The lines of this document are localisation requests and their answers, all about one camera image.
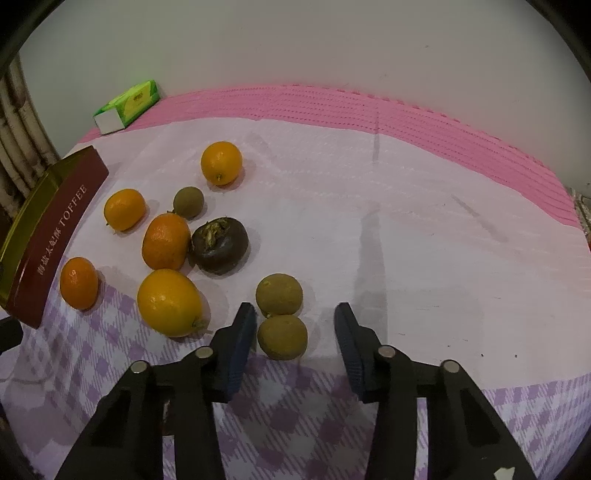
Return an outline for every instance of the green-brown fruit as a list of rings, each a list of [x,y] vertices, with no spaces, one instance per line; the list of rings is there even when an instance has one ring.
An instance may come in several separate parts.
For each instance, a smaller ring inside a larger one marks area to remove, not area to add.
[[[256,303],[265,317],[293,315],[304,301],[300,283],[284,273],[273,273],[261,280],[256,288]]]
[[[203,210],[203,193],[197,187],[185,187],[174,196],[173,213],[187,220],[196,217]]]
[[[293,360],[308,347],[308,330],[298,317],[279,315],[261,323],[259,345],[272,360]]]

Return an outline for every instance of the orange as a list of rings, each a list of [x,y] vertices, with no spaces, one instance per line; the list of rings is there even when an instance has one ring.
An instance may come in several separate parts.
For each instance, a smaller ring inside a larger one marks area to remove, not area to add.
[[[142,244],[142,257],[153,270],[183,266],[191,232],[184,218],[175,213],[158,215],[148,225]]]
[[[107,200],[103,213],[107,224],[113,230],[123,232],[133,227],[145,215],[146,202],[137,190],[123,189]]]
[[[76,310],[92,307],[99,295],[99,277],[92,263],[82,257],[69,259],[61,269],[60,293]]]
[[[230,142],[215,142],[201,156],[201,171],[214,185],[226,185],[236,180],[242,169],[242,154]]]
[[[199,290],[177,271],[153,271],[139,286],[137,300],[144,321],[163,335],[182,337],[205,326]]]

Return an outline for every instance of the tissue box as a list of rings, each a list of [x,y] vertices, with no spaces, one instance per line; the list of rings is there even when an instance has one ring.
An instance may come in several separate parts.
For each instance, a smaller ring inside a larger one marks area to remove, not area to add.
[[[131,87],[94,114],[101,135],[127,128],[142,113],[160,100],[156,82],[150,80]]]

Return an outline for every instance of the pink foam mat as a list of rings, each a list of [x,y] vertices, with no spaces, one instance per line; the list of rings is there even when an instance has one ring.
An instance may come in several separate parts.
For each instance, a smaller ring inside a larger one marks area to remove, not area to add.
[[[571,198],[539,160],[442,113],[398,100],[302,85],[203,90],[161,100],[127,130],[211,117],[282,120],[398,138],[512,188],[560,223],[580,228]],[[81,142],[99,136],[93,128]]]

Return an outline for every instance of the checkered cloth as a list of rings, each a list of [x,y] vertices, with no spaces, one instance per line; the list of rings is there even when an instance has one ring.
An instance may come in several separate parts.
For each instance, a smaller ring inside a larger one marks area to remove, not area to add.
[[[104,284],[102,301],[80,313],[52,289],[39,330],[25,330],[33,373],[54,390],[50,403],[78,432],[129,364],[179,360],[210,336],[167,339],[147,328],[134,299]],[[591,374],[528,387],[485,390],[541,480],[553,479],[591,419]],[[362,479],[377,407],[363,405],[344,375],[249,358],[240,391],[215,416],[229,479]],[[418,409],[417,476],[427,478],[427,410]],[[164,442],[165,477],[173,479],[174,444]]]

